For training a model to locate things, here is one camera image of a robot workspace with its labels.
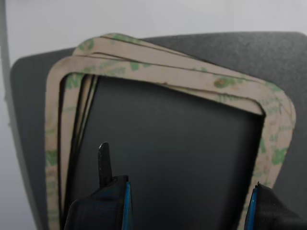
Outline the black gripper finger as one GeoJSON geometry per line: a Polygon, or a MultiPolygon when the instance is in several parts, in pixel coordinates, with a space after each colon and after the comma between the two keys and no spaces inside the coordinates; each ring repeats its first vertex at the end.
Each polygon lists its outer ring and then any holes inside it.
{"type": "Polygon", "coordinates": [[[257,183],[252,191],[244,229],[305,230],[307,221],[280,201],[274,191],[257,183]]]}
{"type": "Polygon", "coordinates": [[[132,196],[127,175],[113,176],[107,142],[98,150],[99,188],[70,205],[66,230],[131,230],[132,196]]]}

